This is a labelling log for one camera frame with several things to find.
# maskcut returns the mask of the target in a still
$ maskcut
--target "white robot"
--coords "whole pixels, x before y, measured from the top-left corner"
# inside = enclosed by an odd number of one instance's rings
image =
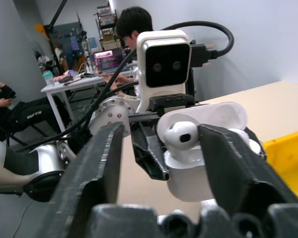
[[[224,29],[225,31],[222,31],[229,35],[227,33],[229,31],[226,28]],[[195,58],[193,58],[194,52],[189,44],[189,38],[181,30],[144,32],[140,34],[137,40],[137,55],[141,97],[113,96],[104,100],[99,105],[98,110],[93,113],[88,124],[91,135],[95,135],[101,127],[111,125],[114,122],[124,123],[126,133],[130,133],[129,117],[132,115],[141,115],[148,110],[154,111],[157,108],[162,108],[164,112],[167,112],[178,109],[178,106],[182,106],[182,108],[189,106],[189,100],[187,100],[187,95],[185,95],[185,82],[190,67],[193,67],[191,59],[194,59],[196,64],[196,58],[201,56],[203,59],[200,66],[202,66],[203,63],[210,59],[216,59],[225,55],[232,46],[233,37],[230,33],[230,43],[225,50],[209,52],[204,46],[200,46],[197,49],[200,50],[199,53],[202,52],[204,55],[195,53]],[[197,107],[195,110],[203,111],[203,108]],[[183,109],[183,111],[180,110],[179,114],[189,115],[190,108]],[[197,141],[192,137],[193,144],[187,141],[184,144],[187,145],[189,143],[190,146],[176,148],[175,144],[177,142],[173,140],[174,136],[170,131],[170,122],[164,124],[168,121],[168,115],[167,113],[164,115],[164,119],[160,119],[156,130],[161,141],[166,144],[169,150],[169,155],[165,155],[165,162],[172,171],[172,169],[177,168],[171,163],[172,157],[177,154],[177,151],[186,150],[192,152]],[[183,128],[184,130],[192,130],[194,128],[192,123],[201,123],[200,121],[187,118],[191,117],[179,117],[181,120],[173,121],[172,124],[189,121],[191,124],[186,122],[187,124]],[[181,127],[182,124],[175,124],[173,130],[179,126]],[[0,142],[0,193],[20,195],[25,192],[32,199],[42,202],[48,201],[62,174],[65,172],[67,164],[75,159],[76,154],[64,138],[40,145],[29,154],[13,152]],[[181,194],[176,192],[173,192],[173,194],[180,199],[187,200]]]

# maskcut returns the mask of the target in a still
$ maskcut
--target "chair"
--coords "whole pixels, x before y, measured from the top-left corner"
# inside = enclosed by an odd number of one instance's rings
[[[38,133],[40,133],[41,135],[43,135],[44,137],[48,137],[47,134],[45,134],[43,131],[41,131],[41,130],[40,130],[38,127],[36,127],[35,125],[31,125],[31,127],[32,127],[33,129],[35,129]],[[13,133],[10,133],[10,132],[6,131],[4,128],[2,128],[2,127],[0,126],[0,141],[4,141],[4,140],[6,140],[6,145],[7,145],[8,147],[10,147],[10,138],[11,138],[11,139],[15,140],[16,142],[18,142],[20,145],[27,146],[27,145],[28,145],[27,143],[23,142],[22,140],[20,140],[20,139],[18,139],[18,138],[16,138],[16,137],[14,136],[15,133],[20,132],[20,131],[15,131],[15,132],[13,132]]]

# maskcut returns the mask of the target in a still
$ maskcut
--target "laptop screen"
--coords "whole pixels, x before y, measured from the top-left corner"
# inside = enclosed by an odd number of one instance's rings
[[[125,54],[122,48],[94,53],[97,68],[106,70],[116,68],[123,61]]]

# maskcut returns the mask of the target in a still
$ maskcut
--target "young man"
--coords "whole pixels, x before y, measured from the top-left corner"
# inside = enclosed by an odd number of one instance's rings
[[[140,33],[145,31],[153,31],[152,28],[152,19],[145,9],[134,6],[122,11],[119,19],[116,23],[116,32],[117,34],[124,38],[126,46],[129,46],[131,50],[136,49],[137,47],[137,37]],[[109,74],[105,78],[105,81],[108,81],[112,74]],[[133,81],[138,81],[138,68],[133,71],[134,78],[127,78],[122,74],[119,74],[116,81],[121,84],[131,83]],[[113,84],[111,89],[116,88],[117,85]],[[135,94],[139,96],[139,86],[135,86]]]
[[[5,130],[16,132],[46,121],[56,133],[61,132],[47,98],[28,103],[19,102],[15,105],[12,102],[15,92],[2,82],[0,90],[0,126]],[[64,124],[68,125],[71,119],[67,110],[58,97],[54,97],[54,100]]]

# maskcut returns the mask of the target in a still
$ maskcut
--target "black pants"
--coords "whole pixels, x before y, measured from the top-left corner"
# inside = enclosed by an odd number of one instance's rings
[[[54,96],[53,98],[62,121],[67,126],[71,122],[69,113],[59,97]],[[20,107],[15,109],[12,110],[12,113],[22,128],[25,129],[30,125],[46,121],[56,133],[61,132],[47,97],[29,103],[22,103]]]

